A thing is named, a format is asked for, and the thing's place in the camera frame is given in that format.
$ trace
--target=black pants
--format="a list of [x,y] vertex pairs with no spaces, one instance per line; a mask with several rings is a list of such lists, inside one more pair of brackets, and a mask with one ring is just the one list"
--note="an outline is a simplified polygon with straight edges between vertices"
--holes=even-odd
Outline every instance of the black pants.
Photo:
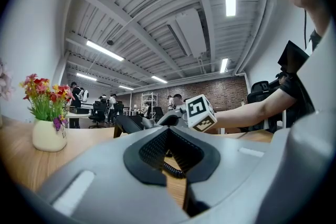
[[70,129],[79,128],[79,119],[69,119]]
[[114,123],[114,109],[110,109],[109,114],[107,116],[107,122]]

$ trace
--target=ceiling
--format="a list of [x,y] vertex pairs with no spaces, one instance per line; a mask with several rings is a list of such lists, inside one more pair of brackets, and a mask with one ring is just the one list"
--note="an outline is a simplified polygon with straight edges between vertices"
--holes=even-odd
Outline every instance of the ceiling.
[[[197,10],[203,27],[207,51],[200,60],[184,55],[166,25],[189,8]],[[77,81],[120,93],[125,90],[119,85],[156,84],[151,76],[175,81],[218,73],[223,58],[229,58],[227,69],[232,70],[263,12],[258,0],[237,0],[234,17],[225,16],[225,0],[72,0],[65,42],[68,79],[80,71],[97,82]],[[87,39],[125,60],[98,53],[86,46]]]

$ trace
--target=cube with marker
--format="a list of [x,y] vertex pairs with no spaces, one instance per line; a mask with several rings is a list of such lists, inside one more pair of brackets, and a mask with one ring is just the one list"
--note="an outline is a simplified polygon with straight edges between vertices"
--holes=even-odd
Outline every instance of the cube with marker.
[[186,100],[188,127],[204,132],[213,126],[217,119],[215,112],[204,94]]

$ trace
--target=brick wall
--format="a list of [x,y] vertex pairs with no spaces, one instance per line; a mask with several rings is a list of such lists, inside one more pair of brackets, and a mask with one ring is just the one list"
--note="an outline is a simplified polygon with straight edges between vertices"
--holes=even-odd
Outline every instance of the brick wall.
[[[191,98],[199,94],[204,94],[214,108],[223,108],[224,110],[235,109],[241,106],[241,102],[246,101],[247,89],[244,77],[232,77],[204,82],[185,84],[175,87],[153,90],[158,94],[158,106],[162,108],[163,113],[167,112],[168,100],[170,94],[174,96],[179,93],[182,98]],[[132,94],[132,107],[134,104],[141,106],[141,92]],[[125,106],[130,104],[130,95],[121,95],[117,100],[122,101]]]

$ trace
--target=air conditioner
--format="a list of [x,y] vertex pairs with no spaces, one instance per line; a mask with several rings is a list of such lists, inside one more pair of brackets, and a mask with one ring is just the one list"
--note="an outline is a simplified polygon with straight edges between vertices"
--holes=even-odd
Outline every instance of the air conditioner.
[[193,55],[194,58],[198,58],[206,52],[203,29],[197,10],[191,8],[176,14],[167,22],[167,26],[186,56]]

